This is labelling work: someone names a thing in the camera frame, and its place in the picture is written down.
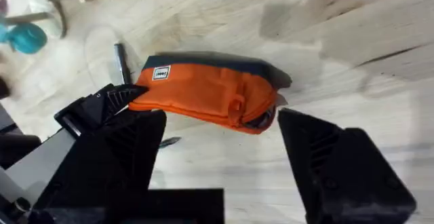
orange pouch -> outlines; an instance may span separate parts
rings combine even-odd
[[[149,90],[129,104],[135,111],[162,109],[250,134],[275,115],[277,91],[262,62],[150,56],[136,85]]]

black plastic part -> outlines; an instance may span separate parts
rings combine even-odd
[[[4,214],[13,221],[18,221],[25,213],[30,210],[30,203],[24,198],[18,198],[14,203],[8,205],[4,210]]]
[[[115,55],[118,58],[119,65],[121,66],[122,80],[124,84],[131,84],[130,69],[127,66],[127,54],[122,43],[115,44]]]
[[[163,111],[124,110],[79,137],[34,209],[56,223],[224,223],[221,189],[148,190],[165,123]]]
[[[7,170],[40,145],[37,136],[0,135],[0,166]]]
[[[147,91],[146,87],[131,84],[109,84],[97,93],[79,98],[58,112],[54,119],[75,138],[96,130],[116,115],[129,102]]]
[[[416,201],[369,136],[290,109],[279,112],[308,224],[405,223]]]
[[[5,80],[0,77],[0,99],[8,97],[10,94],[11,91],[9,90]]]

zipper pouch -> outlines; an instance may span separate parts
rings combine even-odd
[[[129,109],[162,109],[260,134],[275,116],[277,90],[269,74],[262,62],[150,56],[136,83],[149,90]]]

black pen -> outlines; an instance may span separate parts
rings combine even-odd
[[[122,80],[124,84],[131,84],[131,74],[130,74],[130,70],[128,69],[127,66],[127,61],[125,59],[125,48],[123,48],[122,43],[116,43],[115,44],[115,54],[116,54],[116,59],[117,59],[117,63],[119,64],[119,69],[121,71],[122,74]]]

light wood surface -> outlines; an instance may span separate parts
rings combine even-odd
[[[292,77],[292,87],[280,91],[287,107],[365,129],[418,200],[410,223],[433,222],[434,0],[62,5],[64,40],[33,56],[1,48],[0,72],[14,93],[1,103],[23,132],[46,138],[59,128],[54,113],[119,82],[116,41],[126,45],[134,77],[157,52],[261,58]],[[276,123],[250,136],[169,115],[166,136],[182,140],[159,152],[152,187],[224,187],[227,223],[305,222]]]

